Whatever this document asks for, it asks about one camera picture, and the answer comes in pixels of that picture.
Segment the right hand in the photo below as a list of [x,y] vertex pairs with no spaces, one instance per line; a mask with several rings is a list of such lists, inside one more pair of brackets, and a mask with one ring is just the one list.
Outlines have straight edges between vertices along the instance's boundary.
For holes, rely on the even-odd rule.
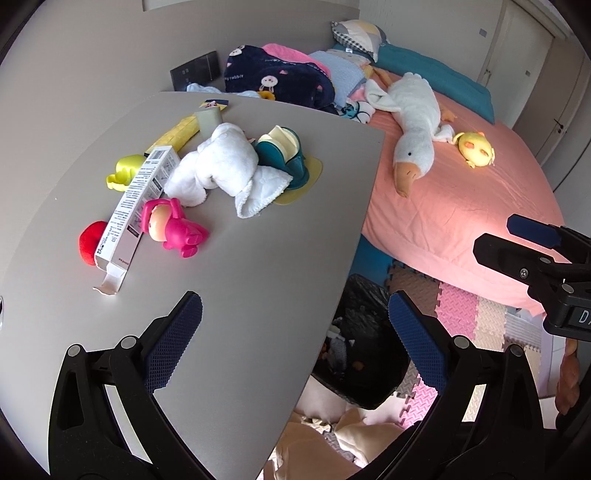
[[578,341],[567,338],[555,397],[555,405],[561,415],[566,415],[579,399],[580,364],[577,350]]

